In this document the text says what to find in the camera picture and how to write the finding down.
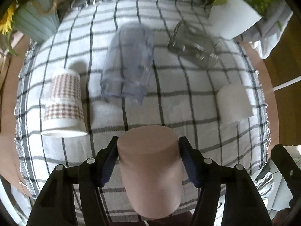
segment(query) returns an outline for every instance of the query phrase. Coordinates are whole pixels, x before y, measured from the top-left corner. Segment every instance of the checkered paper cup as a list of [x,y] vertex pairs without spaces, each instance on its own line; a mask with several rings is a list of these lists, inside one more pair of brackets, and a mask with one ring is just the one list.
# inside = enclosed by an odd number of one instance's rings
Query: checkered paper cup
[[42,135],[70,138],[87,135],[79,74],[61,69],[54,74],[50,86],[50,98],[45,105]]

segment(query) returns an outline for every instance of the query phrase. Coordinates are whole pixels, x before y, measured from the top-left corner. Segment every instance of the screw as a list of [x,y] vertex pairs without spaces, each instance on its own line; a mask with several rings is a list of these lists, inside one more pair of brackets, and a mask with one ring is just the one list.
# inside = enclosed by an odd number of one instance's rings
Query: screw
[[238,170],[243,170],[243,165],[237,164],[237,165],[236,165],[236,168],[237,168]]
[[95,159],[94,158],[89,158],[88,160],[87,160],[87,163],[88,164],[93,164],[95,162]]
[[211,163],[212,163],[212,160],[211,160],[210,158],[205,158],[205,159],[204,159],[204,162],[205,162],[206,164],[211,164]]
[[57,165],[55,169],[56,169],[57,171],[60,171],[60,170],[62,170],[63,168],[64,168],[63,165]]

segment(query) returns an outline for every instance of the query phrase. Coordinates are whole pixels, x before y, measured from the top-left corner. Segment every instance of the paper cup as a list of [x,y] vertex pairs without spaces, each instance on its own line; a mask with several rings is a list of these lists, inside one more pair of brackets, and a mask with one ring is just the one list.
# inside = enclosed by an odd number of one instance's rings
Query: paper cup
[[88,134],[82,112],[80,77],[77,72],[61,69],[54,74],[41,134],[58,138]]
[[164,218],[180,205],[183,170],[178,138],[169,127],[131,129],[117,141],[120,172],[133,209]]
[[240,83],[222,87],[216,98],[222,124],[237,123],[253,116],[246,88]]

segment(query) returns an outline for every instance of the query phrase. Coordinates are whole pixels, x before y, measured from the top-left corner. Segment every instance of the table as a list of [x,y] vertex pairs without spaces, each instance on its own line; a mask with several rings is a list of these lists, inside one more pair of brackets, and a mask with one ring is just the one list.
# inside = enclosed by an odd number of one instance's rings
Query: table
[[[79,165],[106,147],[112,136],[143,125],[171,127],[178,137],[186,136],[204,157],[224,166],[240,163],[250,175],[266,163],[269,145],[266,104],[257,72],[244,49],[232,40],[220,39],[218,54],[222,62],[207,71],[167,50],[173,29],[182,18],[205,30],[209,26],[199,0],[87,1],[99,4],[75,8],[65,16],[53,37],[41,47],[32,45],[20,73],[15,109],[16,144],[21,172],[34,198],[57,164]],[[99,87],[109,43],[117,28],[130,21],[142,22],[155,35],[153,72],[140,108],[127,100],[124,106],[121,100],[114,105],[103,101]],[[81,76],[89,135],[70,139],[42,137],[44,104],[52,76],[64,67],[76,70]],[[216,93],[234,82],[246,86],[254,116],[237,126],[224,126],[219,122]],[[198,191],[186,174],[183,187],[182,203],[175,214],[193,209],[197,202]],[[74,194],[80,221],[76,186]],[[109,220],[141,220],[128,202],[118,164],[110,182],[100,189],[100,195]]]

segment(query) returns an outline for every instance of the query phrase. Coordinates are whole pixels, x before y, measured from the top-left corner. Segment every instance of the white cable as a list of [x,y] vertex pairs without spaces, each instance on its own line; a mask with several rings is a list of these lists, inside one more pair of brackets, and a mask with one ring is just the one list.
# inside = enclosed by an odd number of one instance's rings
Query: white cable
[[7,212],[10,214],[11,218],[16,222],[16,224],[20,224],[22,222],[22,219],[17,214],[16,210],[13,207],[13,204],[11,203],[10,199],[7,196],[7,193],[3,187],[2,181],[0,179],[0,200],[4,207],[6,208]]
[[290,80],[290,81],[288,81],[288,82],[286,82],[286,83],[280,84],[279,86],[274,87],[273,90],[274,90],[274,91],[277,91],[277,90],[279,90],[279,89],[281,89],[281,88],[284,88],[284,87],[287,87],[287,86],[289,86],[289,85],[292,85],[292,84],[294,84],[294,83],[296,83],[296,82],[298,82],[298,81],[301,81],[301,76],[298,76],[298,77],[296,77],[295,79],[292,79],[292,80]]

